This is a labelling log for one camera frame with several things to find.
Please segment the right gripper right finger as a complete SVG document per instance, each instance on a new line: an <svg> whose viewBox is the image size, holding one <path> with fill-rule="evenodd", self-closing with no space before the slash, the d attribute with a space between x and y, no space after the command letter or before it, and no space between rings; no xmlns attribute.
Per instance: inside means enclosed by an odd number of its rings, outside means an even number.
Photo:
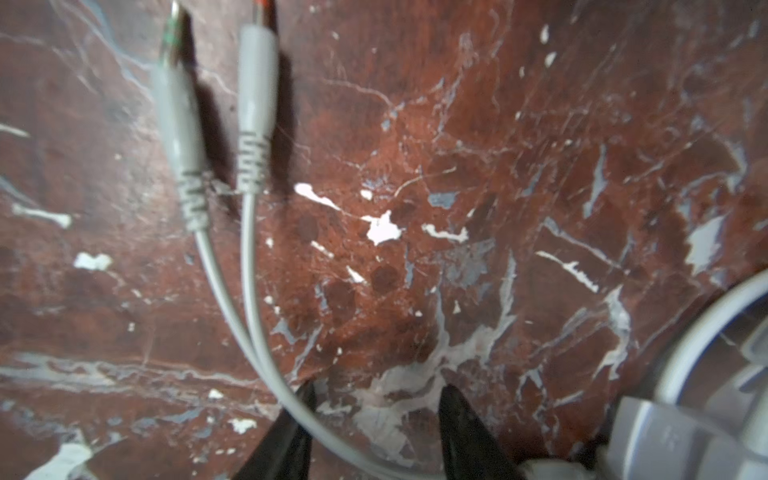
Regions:
<svg viewBox="0 0 768 480"><path fill-rule="evenodd" d="M522 478L522 471L502 452L456 386L442 388L438 417L447 479Z"/></svg>

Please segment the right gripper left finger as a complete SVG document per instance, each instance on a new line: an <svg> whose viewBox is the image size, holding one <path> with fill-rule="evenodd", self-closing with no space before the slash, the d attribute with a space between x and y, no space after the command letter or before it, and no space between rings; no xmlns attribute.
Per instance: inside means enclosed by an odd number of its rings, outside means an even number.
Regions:
<svg viewBox="0 0 768 480"><path fill-rule="evenodd" d="M306 480L312 436L283 408L234 480Z"/></svg>

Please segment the white headphones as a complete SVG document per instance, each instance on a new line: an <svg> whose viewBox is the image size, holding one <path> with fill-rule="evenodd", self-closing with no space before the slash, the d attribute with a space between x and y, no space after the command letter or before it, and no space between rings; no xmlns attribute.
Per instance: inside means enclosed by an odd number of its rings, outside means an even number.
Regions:
<svg viewBox="0 0 768 480"><path fill-rule="evenodd" d="M764 479L767 476L767 325L739 351L746 366L701 410L679 402L705 350L739 314L767 296L767 274L743 281L708 307L682 336L651 399L621 399L606 445L587 469L530 460L526 479Z"/></svg>

